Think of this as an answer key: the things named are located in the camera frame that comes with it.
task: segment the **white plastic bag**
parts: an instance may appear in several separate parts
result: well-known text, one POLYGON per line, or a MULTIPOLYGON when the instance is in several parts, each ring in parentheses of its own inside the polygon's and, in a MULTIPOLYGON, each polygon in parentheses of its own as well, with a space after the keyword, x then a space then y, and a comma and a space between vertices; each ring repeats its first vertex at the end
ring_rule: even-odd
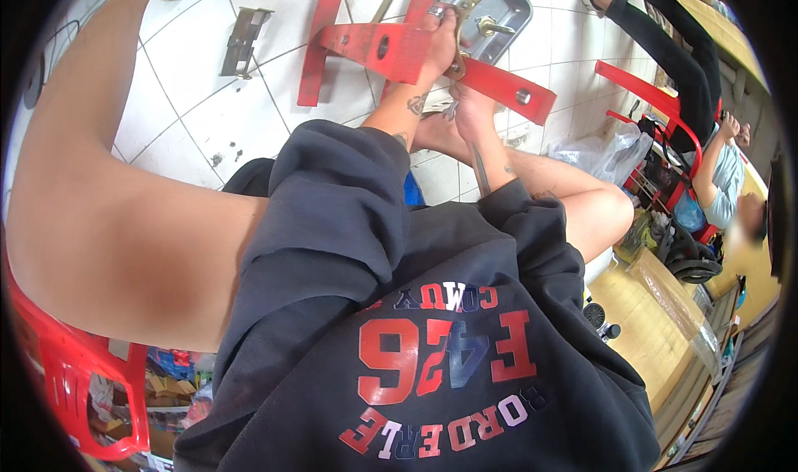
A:
POLYGON ((643 161, 651 149, 653 139, 641 133, 637 124, 624 124, 612 140, 585 138, 552 143, 547 156, 584 170, 594 178, 621 186, 643 161))

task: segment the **red letter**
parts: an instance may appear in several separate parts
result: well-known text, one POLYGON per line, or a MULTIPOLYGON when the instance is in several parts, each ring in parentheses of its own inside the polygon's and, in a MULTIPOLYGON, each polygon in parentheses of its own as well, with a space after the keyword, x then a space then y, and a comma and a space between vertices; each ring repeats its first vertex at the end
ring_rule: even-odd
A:
POLYGON ((476 439, 471 436, 471 417, 457 418, 449 422, 448 432, 453 451, 462 451, 476 444, 476 439), (463 429, 463 442, 460 442, 460 436, 457 435, 457 427, 463 429))
POLYGON ((444 292, 437 283, 421 287, 421 309, 445 309, 444 292))
POLYGON ((512 353, 515 364, 505 366, 501 359, 491 361, 491 377, 494 382, 504 382, 514 378, 531 377, 537 373, 534 363, 529 362, 527 347, 527 331, 524 324, 529 323, 529 313, 526 309, 521 311, 503 312, 499 315, 501 326, 510 329, 510 338, 496 340, 496 352, 499 354, 512 353))
POLYGON ((480 287, 480 293, 491 292, 491 301, 488 302, 485 299, 480 301, 480 306, 483 309, 490 309, 491 307, 496 307, 499 303, 499 298, 496 297, 496 289, 494 287, 480 287))
POLYGON ((418 328, 407 318, 370 319, 360 327, 360 359, 374 370, 399 370, 396 387, 380 387, 379 377, 358 377, 357 394, 368 404, 396 404, 413 389, 418 361, 418 328), (380 351, 380 335, 399 335, 399 352, 380 351))
POLYGON ((476 433, 480 435, 480 439, 487 441, 491 437, 496 437, 504 432, 504 429, 499 425, 499 421, 496 420, 496 407, 487 407, 482 413, 471 415, 471 419, 480 424, 476 429, 476 433))
POLYGON ((427 437, 424 439, 423 445, 418 448, 418 457, 419 458, 427 458, 431 456, 438 456, 441 454, 441 450, 438 448, 438 437, 441 435, 441 431, 444 430, 444 426, 438 424, 435 425, 422 425, 420 432, 421 437, 427 437))
MULTIPOLYGON (((441 337, 448 335, 449 330, 452 328, 452 322, 444 319, 427 319, 427 345, 437 346, 441 343, 441 337)), ((446 354, 446 341, 444 341, 444 348, 438 352, 429 355, 424 361, 424 367, 421 368, 421 378, 418 380, 416 386, 416 394, 419 396, 435 392, 441 386, 443 378, 442 370, 434 370, 432 376, 429 376, 429 369, 440 363, 444 354, 446 354)))
POLYGON ((388 418, 380 415, 379 412, 377 412, 377 410, 374 408, 368 407, 363 412, 363 415, 360 415, 360 419, 366 423, 374 421, 374 425, 371 427, 366 427, 363 424, 360 424, 357 427, 357 432, 363 437, 358 439, 355 437, 355 433, 352 429, 346 429, 341 435, 338 436, 338 438, 348 444, 349 447, 351 447, 357 453, 365 455, 365 452, 369 450, 369 443, 372 439, 374 439, 374 436, 377 435, 380 427, 384 426, 385 423, 388 422, 388 418))

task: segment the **red plastic chair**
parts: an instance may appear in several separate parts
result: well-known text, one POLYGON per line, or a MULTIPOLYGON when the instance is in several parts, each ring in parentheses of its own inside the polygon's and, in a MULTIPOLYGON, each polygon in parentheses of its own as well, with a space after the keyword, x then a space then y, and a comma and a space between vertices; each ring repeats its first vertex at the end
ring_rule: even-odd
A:
POLYGON ((50 409, 69 440, 86 455, 100 460, 123 460, 138 451, 149 451, 145 406, 147 346, 131 343, 128 361, 108 351, 108 338, 91 337, 42 311, 20 290, 5 261, 11 302, 39 337, 45 370, 45 395, 50 409), (130 404, 133 435, 110 446, 94 440, 89 429, 89 380, 93 373, 125 386, 130 404))
MULTIPOLYGON (((701 143, 696 138, 693 129, 688 127, 683 121, 682 118, 679 117, 679 111, 681 110, 681 104, 679 103, 679 98, 674 98, 673 96, 669 96, 661 89, 658 89, 652 86, 650 83, 644 81, 641 78, 637 78, 634 75, 630 74, 629 72, 625 72, 620 68, 613 67, 607 62, 603 62, 601 60, 596 62, 595 66, 596 74, 607 78, 614 83, 618 84, 619 86, 623 87, 624 89, 629 90, 633 94, 636 94, 638 97, 648 101, 654 108, 663 112, 665 117, 668 118, 668 124, 665 127, 665 135, 670 137, 673 134, 673 131, 676 130, 676 127, 679 126, 685 130, 690 139, 693 140, 693 145, 696 149, 696 157, 693 160, 693 167, 690 169, 690 172, 687 174, 687 177, 691 180, 695 176, 696 172, 698 171, 698 167, 701 165, 702 162, 702 148, 701 143)), ((717 111, 715 112, 715 118, 717 119, 720 115, 721 111, 721 104, 718 103, 717 111)), ((621 114, 616 114, 612 110, 607 110, 607 115, 610 117, 614 117, 619 119, 623 122, 634 122, 632 119, 624 117, 621 114)), ((662 141, 664 138, 659 137, 659 133, 657 133, 657 138, 654 138, 658 141, 662 141)), ((676 188, 673 190, 673 193, 670 195, 668 200, 665 202, 665 208, 668 210, 673 210, 673 206, 676 205, 676 202, 679 201, 679 198, 684 193, 685 185, 684 183, 679 183, 676 188)), ((691 188, 688 191, 690 198, 693 200, 696 199, 696 194, 691 188)), ((693 236, 696 240, 706 244, 715 233, 717 232, 717 227, 712 225, 706 225, 703 229, 693 233, 693 236)))

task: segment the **forearm tattoo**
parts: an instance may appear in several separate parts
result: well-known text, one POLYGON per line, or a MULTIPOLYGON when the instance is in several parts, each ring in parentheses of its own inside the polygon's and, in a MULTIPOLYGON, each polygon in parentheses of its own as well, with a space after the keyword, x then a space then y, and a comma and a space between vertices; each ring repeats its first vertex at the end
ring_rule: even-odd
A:
POLYGON ((399 141, 402 146, 407 148, 407 133, 396 133, 394 134, 394 139, 399 141))
POLYGON ((421 112, 424 111, 424 103, 427 101, 427 95, 424 93, 421 96, 414 96, 407 100, 407 109, 413 112, 414 115, 421 117, 421 112))
POLYGON ((485 173, 485 165, 482 162, 482 155, 476 145, 471 145, 471 151, 474 155, 474 174, 476 174, 476 185, 480 188, 480 195, 486 197, 491 192, 491 186, 488 184, 488 174, 485 173))

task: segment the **metal bolt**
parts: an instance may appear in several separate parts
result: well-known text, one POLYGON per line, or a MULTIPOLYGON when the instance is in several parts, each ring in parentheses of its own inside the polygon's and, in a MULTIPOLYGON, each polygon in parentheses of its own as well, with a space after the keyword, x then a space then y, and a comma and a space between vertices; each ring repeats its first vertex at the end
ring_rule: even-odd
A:
POLYGON ((529 101, 532 100, 532 95, 526 89, 518 89, 515 91, 515 100, 519 105, 528 105, 529 101))

